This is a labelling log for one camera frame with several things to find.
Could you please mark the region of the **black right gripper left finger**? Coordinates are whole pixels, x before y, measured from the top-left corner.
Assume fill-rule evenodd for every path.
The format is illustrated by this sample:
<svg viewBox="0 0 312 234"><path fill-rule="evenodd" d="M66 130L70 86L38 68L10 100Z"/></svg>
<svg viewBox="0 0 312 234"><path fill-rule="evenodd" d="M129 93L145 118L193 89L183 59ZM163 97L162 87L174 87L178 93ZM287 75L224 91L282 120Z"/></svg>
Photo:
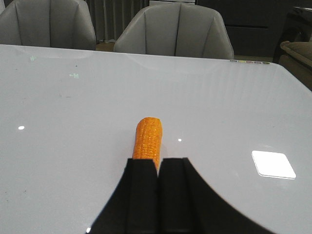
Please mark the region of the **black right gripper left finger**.
<svg viewBox="0 0 312 234"><path fill-rule="evenodd" d="M128 159L110 199L91 226L92 234L156 234L157 171L151 159Z"/></svg>

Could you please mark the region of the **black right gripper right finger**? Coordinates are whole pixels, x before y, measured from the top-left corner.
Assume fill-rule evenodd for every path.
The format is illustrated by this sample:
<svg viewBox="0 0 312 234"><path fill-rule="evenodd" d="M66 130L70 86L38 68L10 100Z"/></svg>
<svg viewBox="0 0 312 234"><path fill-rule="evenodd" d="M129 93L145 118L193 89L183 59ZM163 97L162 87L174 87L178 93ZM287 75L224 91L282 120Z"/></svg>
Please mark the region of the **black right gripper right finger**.
<svg viewBox="0 0 312 234"><path fill-rule="evenodd" d="M268 234L219 196L188 158L166 158L159 171L160 233Z"/></svg>

